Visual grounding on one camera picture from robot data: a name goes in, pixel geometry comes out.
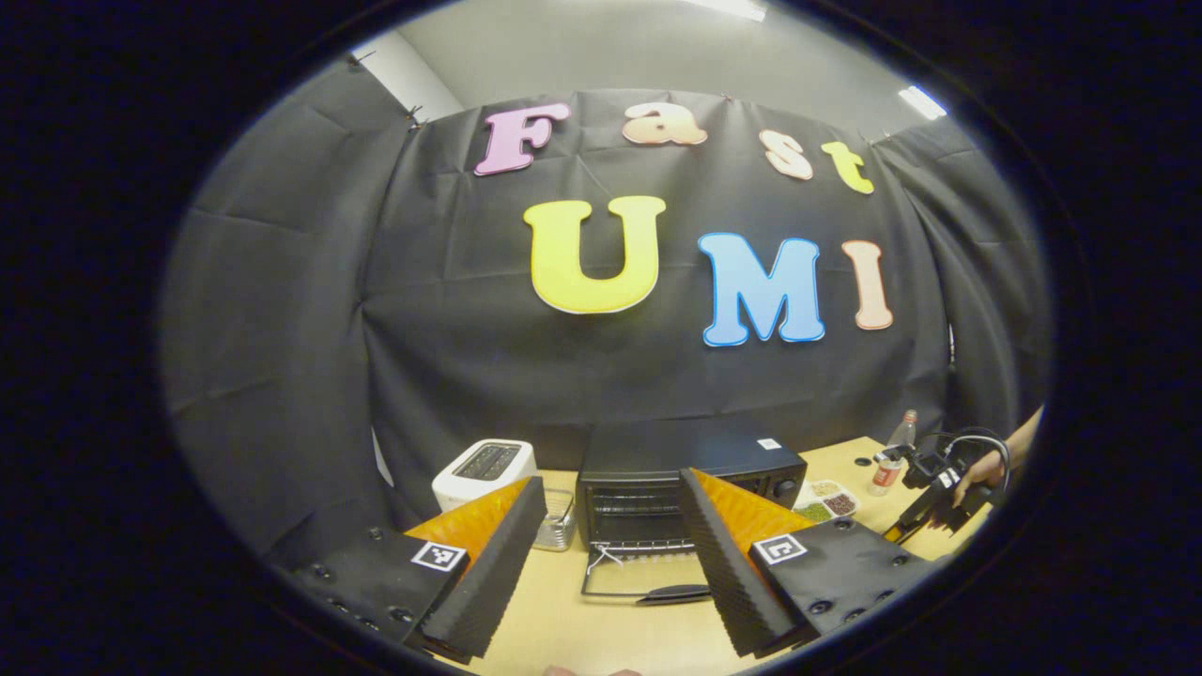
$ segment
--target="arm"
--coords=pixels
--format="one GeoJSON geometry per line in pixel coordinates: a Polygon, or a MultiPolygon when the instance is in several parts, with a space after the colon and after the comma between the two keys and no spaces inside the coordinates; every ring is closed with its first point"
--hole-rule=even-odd
{"type": "MultiPolygon", "coordinates": [[[[1010,449],[1010,469],[1020,467],[1027,462],[1027,451],[1031,447],[1031,439],[1035,438],[1035,429],[1040,426],[1040,417],[1043,416],[1043,407],[1035,411],[1018,429],[1006,439],[1006,447],[1010,449]]],[[[969,468],[964,479],[956,486],[956,497],[952,498],[952,506],[959,506],[960,500],[969,487],[980,481],[986,481],[990,487],[1001,482],[1002,467],[1001,453],[989,451],[981,459],[969,468]]]]}

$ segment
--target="ceiling light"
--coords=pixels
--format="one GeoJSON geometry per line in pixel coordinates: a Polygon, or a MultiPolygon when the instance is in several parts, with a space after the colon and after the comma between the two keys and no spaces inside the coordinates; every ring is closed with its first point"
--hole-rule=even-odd
{"type": "Polygon", "coordinates": [[[929,120],[939,119],[947,114],[947,111],[942,108],[934,99],[927,96],[927,93],[917,87],[910,87],[909,89],[903,89],[898,91],[902,99],[906,103],[914,106],[914,109],[922,113],[922,115],[929,120]]]}
{"type": "Polygon", "coordinates": [[[748,0],[684,0],[692,5],[701,5],[702,7],[709,7],[710,10],[718,10],[719,12],[726,12],[727,14],[734,14],[736,17],[743,17],[744,19],[751,19],[754,22],[763,22],[763,16],[768,13],[762,5],[756,5],[749,2],[748,0]]]}

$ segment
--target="ceiling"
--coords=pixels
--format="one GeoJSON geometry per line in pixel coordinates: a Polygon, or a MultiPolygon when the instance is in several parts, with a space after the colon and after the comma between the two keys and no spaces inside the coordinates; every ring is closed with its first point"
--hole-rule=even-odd
{"type": "Polygon", "coordinates": [[[903,79],[813,20],[680,0],[463,0],[398,29],[466,108],[602,88],[726,94],[880,138],[926,119],[903,79]]]}

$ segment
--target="letter m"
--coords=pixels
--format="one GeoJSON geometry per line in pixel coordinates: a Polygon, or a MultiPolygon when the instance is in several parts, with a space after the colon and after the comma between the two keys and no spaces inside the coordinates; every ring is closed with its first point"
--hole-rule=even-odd
{"type": "Polygon", "coordinates": [[[819,320],[816,244],[797,238],[781,242],[772,274],[764,273],[742,235],[712,232],[702,236],[697,245],[714,266],[714,324],[702,334],[707,345],[722,348],[746,342],[748,330],[739,321],[740,303],[761,340],[772,337],[781,309],[785,310],[781,340],[817,340],[826,333],[819,320]]]}

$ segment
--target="oven knob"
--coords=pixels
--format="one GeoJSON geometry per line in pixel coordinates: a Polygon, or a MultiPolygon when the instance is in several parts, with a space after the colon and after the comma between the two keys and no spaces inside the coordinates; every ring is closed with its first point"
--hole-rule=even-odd
{"type": "Polygon", "coordinates": [[[797,481],[793,481],[791,479],[785,479],[780,484],[776,484],[776,487],[773,488],[772,494],[776,496],[778,498],[784,498],[790,491],[792,491],[796,487],[797,487],[797,481]]]}

